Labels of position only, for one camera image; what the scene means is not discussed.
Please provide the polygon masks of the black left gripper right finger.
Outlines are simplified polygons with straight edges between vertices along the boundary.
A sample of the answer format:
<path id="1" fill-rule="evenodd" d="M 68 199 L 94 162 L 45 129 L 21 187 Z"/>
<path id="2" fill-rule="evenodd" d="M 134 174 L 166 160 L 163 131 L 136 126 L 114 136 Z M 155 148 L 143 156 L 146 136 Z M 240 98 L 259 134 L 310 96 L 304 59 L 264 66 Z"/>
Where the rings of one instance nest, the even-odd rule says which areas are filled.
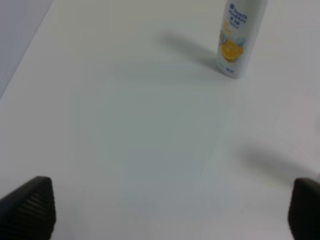
<path id="1" fill-rule="evenodd" d="M 288 209 L 288 225 L 295 240 L 320 238 L 320 184 L 310 178 L 294 181 Z"/>

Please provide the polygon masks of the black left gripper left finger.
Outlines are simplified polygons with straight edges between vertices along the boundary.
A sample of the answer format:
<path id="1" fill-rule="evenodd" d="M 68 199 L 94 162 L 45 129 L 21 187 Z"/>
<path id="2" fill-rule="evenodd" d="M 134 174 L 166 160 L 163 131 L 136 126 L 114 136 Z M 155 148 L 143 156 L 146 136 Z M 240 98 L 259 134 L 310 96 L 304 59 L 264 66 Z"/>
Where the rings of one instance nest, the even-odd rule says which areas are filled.
<path id="1" fill-rule="evenodd" d="M 0 199 L 2 240 L 49 240 L 56 221 L 50 177 L 36 176 Z"/>

